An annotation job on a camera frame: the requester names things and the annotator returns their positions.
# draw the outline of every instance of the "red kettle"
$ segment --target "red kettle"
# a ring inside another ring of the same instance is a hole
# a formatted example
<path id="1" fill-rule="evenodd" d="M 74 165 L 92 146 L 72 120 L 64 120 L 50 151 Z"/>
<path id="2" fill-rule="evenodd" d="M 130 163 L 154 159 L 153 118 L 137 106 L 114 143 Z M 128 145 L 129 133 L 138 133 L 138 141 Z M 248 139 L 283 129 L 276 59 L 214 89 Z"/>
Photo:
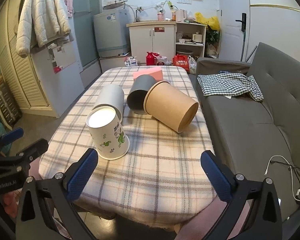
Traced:
<path id="1" fill-rule="evenodd" d="M 158 53 L 147 52 L 148 55 L 146 56 L 146 65 L 147 66 L 156 66 L 157 65 L 157 58 L 155 56 L 159 56 Z"/>

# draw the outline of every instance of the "gold wall trim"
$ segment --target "gold wall trim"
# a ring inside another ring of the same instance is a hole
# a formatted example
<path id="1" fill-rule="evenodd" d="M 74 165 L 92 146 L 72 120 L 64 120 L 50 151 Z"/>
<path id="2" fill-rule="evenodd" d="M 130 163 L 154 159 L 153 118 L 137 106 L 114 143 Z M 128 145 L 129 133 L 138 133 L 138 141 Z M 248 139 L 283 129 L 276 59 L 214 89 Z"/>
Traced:
<path id="1" fill-rule="evenodd" d="M 251 4 L 250 7 L 276 7 L 276 8 L 282 8 L 282 9 L 288 9 L 288 10 L 300 12 L 299 9 L 290 6 L 275 5 L 275 4 Z"/>

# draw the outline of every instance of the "kitchen counter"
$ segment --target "kitchen counter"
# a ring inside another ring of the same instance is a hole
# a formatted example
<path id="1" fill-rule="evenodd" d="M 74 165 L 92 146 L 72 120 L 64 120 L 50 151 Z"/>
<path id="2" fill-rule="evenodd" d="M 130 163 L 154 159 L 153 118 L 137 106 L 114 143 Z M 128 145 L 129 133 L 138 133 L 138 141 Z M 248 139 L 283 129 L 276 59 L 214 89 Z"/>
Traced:
<path id="1" fill-rule="evenodd" d="M 139 22 L 139 23 L 129 23 L 129 24 L 127 24 L 127 27 L 146 26 L 146 25 L 176 25 L 176 22 L 144 21 L 144 22 Z"/>

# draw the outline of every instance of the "metal bolt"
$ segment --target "metal bolt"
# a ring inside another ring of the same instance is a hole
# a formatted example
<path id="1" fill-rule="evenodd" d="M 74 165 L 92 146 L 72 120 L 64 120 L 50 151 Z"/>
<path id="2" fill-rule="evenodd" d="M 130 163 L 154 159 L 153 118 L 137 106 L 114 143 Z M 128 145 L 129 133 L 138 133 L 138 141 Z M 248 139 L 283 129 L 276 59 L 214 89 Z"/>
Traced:
<path id="1" fill-rule="evenodd" d="M 273 183 L 273 181 L 272 181 L 272 179 L 270 179 L 270 178 L 266 178 L 266 183 L 268 183 L 268 184 L 272 184 L 272 183 Z"/>
<path id="2" fill-rule="evenodd" d="M 29 176 L 28 178 L 26 178 L 26 182 L 27 182 L 27 183 L 29 183 L 29 182 L 31 182 L 31 181 L 33 181 L 33 177 L 32 177 L 32 176 Z"/>
<path id="3" fill-rule="evenodd" d="M 235 177 L 237 180 L 244 180 L 244 176 L 242 174 L 237 174 Z"/>
<path id="4" fill-rule="evenodd" d="M 62 172 L 58 172 L 56 175 L 54 175 L 54 177 L 56 179 L 61 179 L 63 177 L 63 173 Z"/>

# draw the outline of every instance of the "checkered cloth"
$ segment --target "checkered cloth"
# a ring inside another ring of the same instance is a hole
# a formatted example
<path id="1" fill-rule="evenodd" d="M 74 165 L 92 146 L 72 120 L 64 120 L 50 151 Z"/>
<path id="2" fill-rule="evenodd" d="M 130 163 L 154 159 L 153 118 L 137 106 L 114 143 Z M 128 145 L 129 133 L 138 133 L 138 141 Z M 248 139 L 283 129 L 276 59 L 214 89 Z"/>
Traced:
<path id="1" fill-rule="evenodd" d="M 223 73 L 199 75 L 197 79 L 204 96 L 236 97 L 247 93 L 255 101 L 263 101 L 263 94 L 252 75 L 247 77 L 241 73 Z"/>
<path id="2" fill-rule="evenodd" d="M 125 94 L 122 126 L 130 139 L 128 153 L 114 161 L 99 157 L 98 166 L 78 202 L 153 227 L 171 226 L 190 219 L 207 207 L 216 193 L 200 165 L 201 153 L 212 150 L 199 107 L 192 123 L 178 134 L 150 115 L 133 113 L 126 99 L 133 72 L 148 67 L 122 67 L 106 71 L 79 99 L 53 135 L 42 156 L 39 174 L 52 178 L 77 162 L 94 142 L 85 125 L 101 89 L 119 85 Z M 162 66 L 163 77 L 198 101 L 184 69 Z"/>

